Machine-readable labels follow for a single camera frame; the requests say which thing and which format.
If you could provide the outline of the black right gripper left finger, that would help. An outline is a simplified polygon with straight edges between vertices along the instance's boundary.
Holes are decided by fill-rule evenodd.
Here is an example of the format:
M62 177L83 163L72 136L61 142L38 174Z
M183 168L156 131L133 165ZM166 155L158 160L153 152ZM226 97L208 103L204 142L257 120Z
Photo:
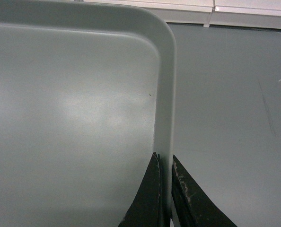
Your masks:
M120 227L158 227L161 221L162 168L160 157L152 153L146 172Z

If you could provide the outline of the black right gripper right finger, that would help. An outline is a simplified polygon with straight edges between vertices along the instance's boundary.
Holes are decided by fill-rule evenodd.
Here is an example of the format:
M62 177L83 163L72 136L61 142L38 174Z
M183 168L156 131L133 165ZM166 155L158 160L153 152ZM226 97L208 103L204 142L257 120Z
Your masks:
M235 227L192 178L176 156L172 169L172 221L175 227Z

